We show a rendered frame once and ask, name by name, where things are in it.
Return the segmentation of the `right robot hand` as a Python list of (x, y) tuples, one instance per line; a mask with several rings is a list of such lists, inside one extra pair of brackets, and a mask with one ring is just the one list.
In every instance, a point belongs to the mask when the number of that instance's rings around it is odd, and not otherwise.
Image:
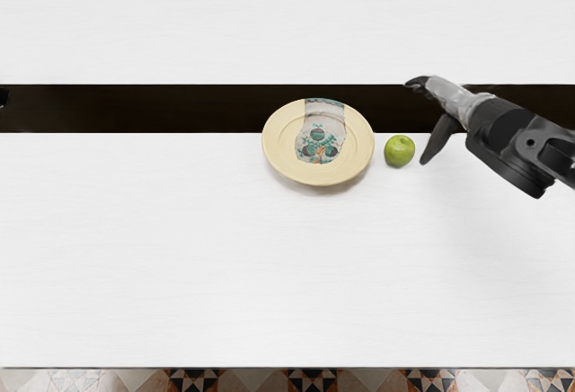
[(474, 94), (440, 76), (417, 76), (408, 80), (404, 86), (415, 93), (424, 94), (430, 100), (436, 100), (445, 111), (431, 131), (428, 144), (420, 157), (421, 165), (427, 164), (438, 154), (459, 127), (468, 131), (473, 110), (492, 98), (492, 94)]

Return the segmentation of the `cream plate with printed pattern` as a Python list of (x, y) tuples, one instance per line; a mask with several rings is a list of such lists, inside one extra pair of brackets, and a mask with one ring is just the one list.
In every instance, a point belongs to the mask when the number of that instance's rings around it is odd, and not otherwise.
[(288, 179), (331, 186), (359, 176), (375, 150), (367, 120), (345, 103), (328, 98), (290, 102), (271, 114), (262, 130), (268, 162)]

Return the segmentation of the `green apple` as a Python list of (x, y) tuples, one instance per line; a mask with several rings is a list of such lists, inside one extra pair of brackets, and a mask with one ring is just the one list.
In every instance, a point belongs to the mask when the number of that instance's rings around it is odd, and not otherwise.
[(414, 141), (405, 135), (391, 136), (385, 143), (385, 162), (394, 168), (402, 168), (413, 159), (415, 155)]

